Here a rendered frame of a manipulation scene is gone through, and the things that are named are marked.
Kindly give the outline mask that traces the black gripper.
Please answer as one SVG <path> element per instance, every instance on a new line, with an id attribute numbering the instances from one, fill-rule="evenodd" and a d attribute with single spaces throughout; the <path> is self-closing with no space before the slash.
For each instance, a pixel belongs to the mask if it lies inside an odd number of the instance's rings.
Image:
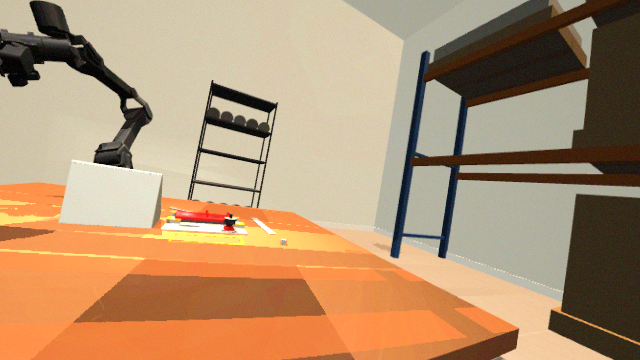
<path id="1" fill-rule="evenodd" d="M 41 36 L 35 36 L 34 32 L 27 32 L 27 34 L 15 34 L 15 33 L 9 33 L 7 31 L 7 29 L 0 29 L 0 50 L 3 49 L 3 47 L 6 45 L 4 43 L 2 43 L 2 37 L 5 38 L 16 38 L 18 40 L 24 41 L 26 43 L 31 43 L 34 44 L 38 51 L 32 51 L 32 54 L 34 57 L 36 58 L 40 58 L 42 61 L 42 64 L 44 64 L 44 61 L 48 61 L 50 62 L 47 54 L 46 54 L 46 50 L 44 49 L 44 46 L 42 44 L 42 37 Z M 33 46 L 33 47 L 35 47 Z M 11 83 L 12 86 L 16 86 L 16 87 L 23 87 L 28 85 L 28 80 L 22 80 L 18 77 L 17 73 L 15 72 L 10 72 L 10 71 L 6 71 L 5 70 L 5 65 L 4 65 L 4 61 L 2 59 L 0 59 L 0 75 L 5 77 L 5 74 L 9 74 L 7 75 L 9 82 Z"/>

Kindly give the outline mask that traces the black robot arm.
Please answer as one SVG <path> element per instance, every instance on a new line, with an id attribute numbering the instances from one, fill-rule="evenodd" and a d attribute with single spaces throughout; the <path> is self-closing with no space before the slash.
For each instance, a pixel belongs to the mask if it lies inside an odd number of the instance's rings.
<path id="1" fill-rule="evenodd" d="M 135 88 L 109 70 L 90 42 L 82 35 L 72 35 L 60 6 L 40 0 L 33 0 L 29 5 L 39 32 L 48 35 L 41 36 L 41 40 L 50 62 L 66 62 L 72 69 L 93 76 L 118 94 L 126 122 L 112 142 L 101 143 L 94 151 L 93 163 L 133 169 L 129 150 L 141 128 L 151 123 L 153 113 L 148 103 L 138 96 Z M 0 50 L 0 59 L 4 61 L 5 70 L 17 73 L 22 80 L 39 80 L 40 73 L 34 70 L 34 64 L 42 61 L 32 54 L 38 51 L 37 47 L 16 38 L 2 37 L 2 40 L 6 45 Z M 143 107 L 128 108 L 127 99 L 134 99 Z"/>

